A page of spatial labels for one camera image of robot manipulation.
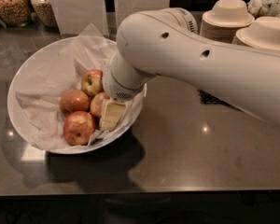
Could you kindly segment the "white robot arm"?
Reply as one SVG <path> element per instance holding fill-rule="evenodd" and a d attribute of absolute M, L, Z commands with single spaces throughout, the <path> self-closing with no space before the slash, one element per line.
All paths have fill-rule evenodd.
<path fill-rule="evenodd" d="M 216 42 L 189 29 L 183 8 L 140 11 L 121 22 L 103 86 L 130 101 L 156 76 L 191 84 L 280 127 L 280 52 Z"/>

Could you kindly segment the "white gripper with vents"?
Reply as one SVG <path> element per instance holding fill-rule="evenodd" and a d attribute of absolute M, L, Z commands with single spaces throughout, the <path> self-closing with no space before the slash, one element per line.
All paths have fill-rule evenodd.
<path fill-rule="evenodd" d="M 107 95 L 112 99 L 103 101 L 102 116 L 100 118 L 100 130 L 112 132 L 121 120 L 126 105 L 122 102 L 131 101 L 143 87 L 131 90 L 120 85 L 111 73 L 111 68 L 107 67 L 103 72 L 103 88 Z"/>

